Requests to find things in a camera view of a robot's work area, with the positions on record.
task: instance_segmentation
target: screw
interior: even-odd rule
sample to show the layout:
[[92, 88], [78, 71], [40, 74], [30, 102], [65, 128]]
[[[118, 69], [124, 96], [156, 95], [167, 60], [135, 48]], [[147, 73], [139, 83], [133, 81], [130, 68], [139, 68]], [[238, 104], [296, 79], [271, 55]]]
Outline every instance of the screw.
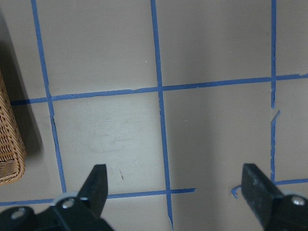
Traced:
[[291, 200], [294, 205], [300, 205], [300, 206], [305, 205], [305, 200], [300, 196], [292, 196]]
[[68, 200], [64, 201], [62, 204], [62, 208], [70, 208], [74, 205], [75, 200], [73, 198], [69, 198]]
[[25, 214], [25, 208], [19, 208], [17, 211], [13, 212], [11, 215], [11, 219], [17, 219], [22, 217]]

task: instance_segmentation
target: woven basket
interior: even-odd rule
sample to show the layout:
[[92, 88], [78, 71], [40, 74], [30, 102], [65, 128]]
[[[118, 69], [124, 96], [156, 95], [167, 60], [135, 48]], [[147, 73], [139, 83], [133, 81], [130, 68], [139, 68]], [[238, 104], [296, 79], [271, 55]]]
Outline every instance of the woven basket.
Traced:
[[25, 157], [26, 149], [0, 72], [0, 186], [23, 176]]

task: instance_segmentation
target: metal screw head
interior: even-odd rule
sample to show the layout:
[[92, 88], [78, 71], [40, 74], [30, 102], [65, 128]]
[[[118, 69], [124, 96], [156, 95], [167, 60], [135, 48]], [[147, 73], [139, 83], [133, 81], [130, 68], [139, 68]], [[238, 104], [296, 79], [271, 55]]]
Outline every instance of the metal screw head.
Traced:
[[17, 211], [13, 212], [11, 219], [17, 219], [22, 217], [25, 214], [25, 208], [19, 208]]
[[300, 206], [305, 205], [305, 200], [300, 196], [292, 196], [291, 200], [294, 205], [300, 205]]
[[70, 208], [74, 205], [75, 200], [73, 198], [69, 198], [68, 200], [64, 201], [62, 204], [62, 208]]

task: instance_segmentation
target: blue grid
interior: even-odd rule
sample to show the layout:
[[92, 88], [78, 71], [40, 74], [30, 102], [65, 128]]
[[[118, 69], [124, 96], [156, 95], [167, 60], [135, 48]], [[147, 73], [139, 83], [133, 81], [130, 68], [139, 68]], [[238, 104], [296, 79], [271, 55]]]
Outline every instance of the blue grid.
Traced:
[[[167, 211], [168, 211], [168, 216], [171, 221], [171, 225], [173, 223], [171, 194], [193, 193], [195, 191], [195, 188], [173, 190], [170, 187], [163, 92], [170, 91], [170, 90], [185, 90], [185, 89], [210, 88], [210, 87], [218, 87], [218, 86], [237, 85], [237, 84], [270, 82], [271, 89], [272, 89], [271, 107], [275, 108], [276, 81], [308, 78], [308, 74], [305, 74], [305, 75], [294, 74], [294, 75], [283, 75], [283, 76], [276, 75], [276, 53], [275, 51], [276, 51], [276, 11], [277, 10], [276, 10], [276, 0], [271, 0], [271, 76], [270, 77], [245, 78], [245, 79], [224, 80], [224, 81], [214, 81], [214, 82], [195, 83], [195, 84], [163, 86], [161, 65], [160, 65], [160, 50], [159, 50], [159, 36], [158, 36], [156, 4], [155, 4], [155, 0], [151, 0], [155, 61], [156, 61], [156, 73], [157, 73], [157, 87], [141, 88], [138, 90], [111, 90], [111, 91], [99, 91], [99, 92], [64, 94], [64, 95], [52, 96], [49, 90], [48, 74], [47, 74], [45, 58], [44, 58], [44, 49], [43, 49], [43, 42], [42, 42], [42, 37], [40, 33], [40, 26], [39, 26], [39, 19], [38, 19], [39, 17], [38, 17], [36, 0], [31, 0], [31, 4], [32, 4], [32, 11], [33, 11], [33, 18], [34, 18], [34, 23], [35, 23], [36, 34], [37, 34], [37, 39], [38, 39], [37, 43], [38, 43], [38, 51], [39, 51], [42, 75], [43, 75], [44, 86], [45, 86], [47, 97], [18, 100], [18, 101], [11, 102], [11, 104], [12, 105], [24, 105], [24, 104], [31, 104], [31, 103], [47, 103], [48, 104], [62, 191], [66, 192], [66, 185], [65, 185], [63, 166], [62, 166], [62, 161], [61, 161], [60, 147], [59, 147], [58, 137], [57, 137], [57, 130], [56, 130], [56, 125], [55, 125], [54, 118], [53, 118], [54, 117], [53, 101], [90, 98], [90, 97], [96, 97], [96, 96], [112, 96], [112, 95], [127, 95], [127, 94], [157, 92], [158, 99], [159, 99], [159, 108], [160, 108], [160, 123], [161, 123], [161, 136], [162, 136], [162, 146], [163, 146], [166, 190], [112, 194], [112, 195], [108, 195], [108, 198], [113, 199], [113, 198], [125, 198], [125, 197], [136, 197], [136, 196], [166, 195]], [[271, 122], [271, 152], [270, 152], [271, 180], [276, 185], [308, 183], [308, 179], [275, 181], [275, 130], [276, 130], [276, 120], [279, 114], [280, 114], [280, 111], [277, 113], [277, 115], [274, 117], [274, 119]], [[240, 186], [237, 186], [233, 188], [231, 191], [235, 197], [237, 197], [236, 192], [239, 188]], [[50, 203], [52, 200], [53, 199], [0, 202], [0, 206], [43, 204], [43, 203]]]

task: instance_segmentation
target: brown basket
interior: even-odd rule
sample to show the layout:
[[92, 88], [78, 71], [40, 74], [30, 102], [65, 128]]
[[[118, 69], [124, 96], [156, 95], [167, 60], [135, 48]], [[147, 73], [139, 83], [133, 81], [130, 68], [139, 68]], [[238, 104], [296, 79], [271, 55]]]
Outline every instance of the brown basket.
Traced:
[[0, 186], [23, 176], [25, 157], [26, 149], [0, 72]]

